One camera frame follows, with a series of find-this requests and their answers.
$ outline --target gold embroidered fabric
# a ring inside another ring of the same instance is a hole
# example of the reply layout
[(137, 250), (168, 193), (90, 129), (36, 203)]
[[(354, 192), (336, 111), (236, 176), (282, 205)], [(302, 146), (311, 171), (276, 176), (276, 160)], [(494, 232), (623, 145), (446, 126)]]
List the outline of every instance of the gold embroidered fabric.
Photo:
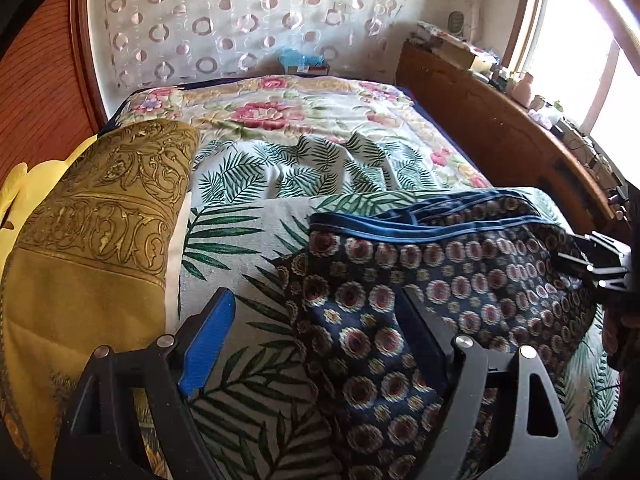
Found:
[(18, 236), (0, 288), (0, 413), (43, 478), (90, 353), (164, 332), (167, 247), (198, 135), (153, 120), (101, 137)]

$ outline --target cabinet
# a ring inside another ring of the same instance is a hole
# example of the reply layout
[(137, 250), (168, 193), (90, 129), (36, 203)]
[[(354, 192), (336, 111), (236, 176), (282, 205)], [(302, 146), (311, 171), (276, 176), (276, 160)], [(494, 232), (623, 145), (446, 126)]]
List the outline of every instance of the cabinet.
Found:
[(605, 193), (564, 144), (507, 96), (409, 43), (396, 84), (413, 93), (494, 186), (542, 189), (580, 234), (607, 232), (616, 222)]

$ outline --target yellow plush toy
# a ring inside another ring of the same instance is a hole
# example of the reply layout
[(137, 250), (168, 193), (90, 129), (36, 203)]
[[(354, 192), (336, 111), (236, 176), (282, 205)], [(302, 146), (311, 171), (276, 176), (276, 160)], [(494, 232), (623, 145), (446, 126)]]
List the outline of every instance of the yellow plush toy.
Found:
[(66, 160), (46, 160), (31, 171), (27, 171), (26, 163), (21, 162), (9, 172), (0, 187), (0, 276), (18, 233), (31, 212), (45, 199), (73, 161), (96, 139), (97, 136), (89, 137)]

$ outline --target window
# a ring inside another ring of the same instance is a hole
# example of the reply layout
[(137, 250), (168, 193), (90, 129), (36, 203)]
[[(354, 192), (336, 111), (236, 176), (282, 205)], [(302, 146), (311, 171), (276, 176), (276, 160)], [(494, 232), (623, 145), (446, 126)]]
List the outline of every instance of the window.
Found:
[(565, 117), (590, 134), (607, 157), (636, 185), (640, 183), (640, 76), (588, 0), (535, 0), (532, 20), (514, 35), (522, 49), (511, 54), (516, 72), (530, 72), (533, 89), (548, 102), (560, 101)]

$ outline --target bed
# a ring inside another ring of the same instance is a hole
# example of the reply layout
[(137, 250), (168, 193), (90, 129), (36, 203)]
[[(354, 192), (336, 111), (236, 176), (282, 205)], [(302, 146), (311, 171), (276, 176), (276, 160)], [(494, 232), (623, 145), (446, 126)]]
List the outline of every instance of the bed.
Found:
[[(266, 76), (149, 89), (125, 101), (98, 136), (151, 119), (200, 131), (168, 250), (164, 328), (175, 332), (219, 286), (238, 298), (206, 394), (192, 405), (198, 428), (230, 480), (284, 478), (300, 460), (310, 464), (309, 478), (331, 476), (326, 433), (312, 409), (314, 393), (271, 261), (308, 241), (313, 212), (371, 216), (434, 193), (491, 187), (489, 181), (389, 85)], [(544, 192), (519, 191), (570, 230)], [(601, 332), (598, 310), (556, 385), (581, 468), (598, 443), (594, 425), (605, 431), (617, 404), (617, 390), (608, 386), (618, 375), (607, 367)], [(262, 386), (247, 387), (252, 380)], [(307, 426), (292, 426), (292, 410), (304, 413)], [(149, 426), (148, 411), (140, 417)], [(309, 428), (317, 433), (311, 441)], [(166, 472), (151, 429), (145, 443), (156, 471)]]

